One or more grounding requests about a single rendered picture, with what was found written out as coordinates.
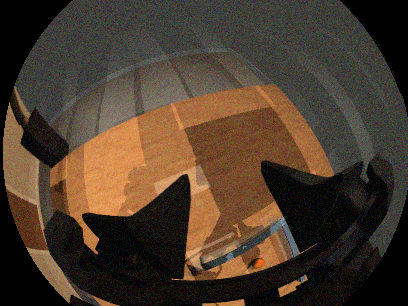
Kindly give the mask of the low clear l-shaped wall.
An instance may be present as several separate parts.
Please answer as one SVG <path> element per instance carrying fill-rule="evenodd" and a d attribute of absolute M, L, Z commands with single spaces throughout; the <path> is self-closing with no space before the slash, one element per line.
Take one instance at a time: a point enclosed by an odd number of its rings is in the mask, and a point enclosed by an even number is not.
<path fill-rule="evenodd" d="M 265 224 L 260 225 L 259 228 L 252 230 L 252 232 L 249 232 L 247 236 L 243 236 L 239 238 L 239 240 L 233 241 L 231 242 L 231 244 L 227 246 L 223 246 L 223 248 L 221 249 L 215 250 L 215 252 L 211 252 L 211 253 L 205 254 L 205 256 L 201 256 L 201 264 L 205 264 L 205 262 L 208 262 L 208 261 L 216 260 L 216 258 L 223 256 L 223 254 L 232 252 L 233 249 L 237 249 L 239 248 L 239 246 L 247 244 L 247 242 L 251 241 L 252 238 L 259 236 L 259 234 L 264 233 L 265 230 L 267 230 L 268 228 L 271 228 L 272 225 L 275 225 L 276 221 L 281 220 L 281 218 L 283 218 L 283 216 L 277 216 L 277 217 L 273 216 L 269 218 L 268 221 L 265 221 Z M 283 250 L 285 261 L 289 260 L 289 258 L 293 258 L 291 248 L 289 248 L 287 237 L 285 237 L 283 226 L 281 226 L 280 229 L 277 229 L 275 234 L 276 234 L 277 241 L 279 241 L 280 248 L 281 250 Z"/>

